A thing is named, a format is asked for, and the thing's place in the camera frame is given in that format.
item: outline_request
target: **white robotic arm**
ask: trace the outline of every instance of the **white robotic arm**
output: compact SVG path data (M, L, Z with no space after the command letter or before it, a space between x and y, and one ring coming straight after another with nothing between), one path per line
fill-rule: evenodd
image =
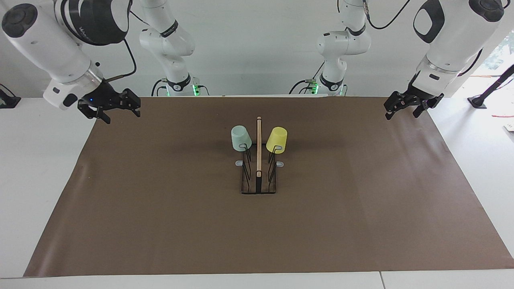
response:
M129 89L122 93L115 92L103 79L97 66L80 49L79 40L106 45L119 42L126 35L126 31L122 31L118 25L107 31L105 25L113 23L114 17L102 17L106 13L113 15L109 11L104 11L99 17L98 9L106 8L105 2L102 2L59 0L55 6L53 2L38 6L19 4L4 15L2 29L25 57L50 74L52 80L43 93L49 103L65 110L78 101L79 110L87 118L100 118L110 123L104 111L126 109L139 117L140 100ZM119 2L114 0L113 3L109 8ZM125 2L125 17L128 18L126 5ZM87 19L93 14L97 16L98 23Z
M404 93L385 102L387 119L416 105L417 118L437 106L443 91L498 28L504 9L500 0L427 0L414 19L416 34L430 49Z
M319 75L319 93L338 95L342 89L346 55L359 55L369 50L371 37L366 31L366 18L362 0L343 0L341 18L344 31L331 31L318 39L318 51L325 58L323 72Z
M192 78L183 59L193 54L195 43L171 12L167 0L141 0L150 28L141 32L141 46L159 61L172 96L198 95L198 80Z

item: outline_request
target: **black pole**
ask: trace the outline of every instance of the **black pole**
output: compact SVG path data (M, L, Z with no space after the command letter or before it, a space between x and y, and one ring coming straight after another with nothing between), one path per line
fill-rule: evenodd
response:
M0 99L4 104L0 103L0 109L13 109L20 102L20 97L10 97L3 90L0 89Z
M514 65L507 69L507 71L505 71L482 95L468 98L469 103L471 103L471 105L476 109L486 109L487 107L484 105L486 98L496 91L498 87L500 87L500 85L502 85L502 83L504 83L513 74Z

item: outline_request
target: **yellow cup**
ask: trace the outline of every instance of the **yellow cup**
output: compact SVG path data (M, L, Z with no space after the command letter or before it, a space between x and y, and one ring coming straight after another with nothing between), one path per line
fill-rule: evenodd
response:
M271 131L266 148L270 153L275 152L281 154L286 150L287 130L285 128L276 127Z

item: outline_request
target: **wooden stick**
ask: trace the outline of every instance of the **wooden stick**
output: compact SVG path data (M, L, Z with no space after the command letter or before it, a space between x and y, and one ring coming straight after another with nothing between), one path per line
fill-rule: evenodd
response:
M257 118L257 177L262 177L262 117Z

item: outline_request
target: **brown table surface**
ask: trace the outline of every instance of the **brown table surface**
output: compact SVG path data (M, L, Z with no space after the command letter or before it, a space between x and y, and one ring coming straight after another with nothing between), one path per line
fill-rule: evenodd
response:
M25 276L514 268L427 113L383 98L146 98L97 121ZM241 195L230 130L288 130Z

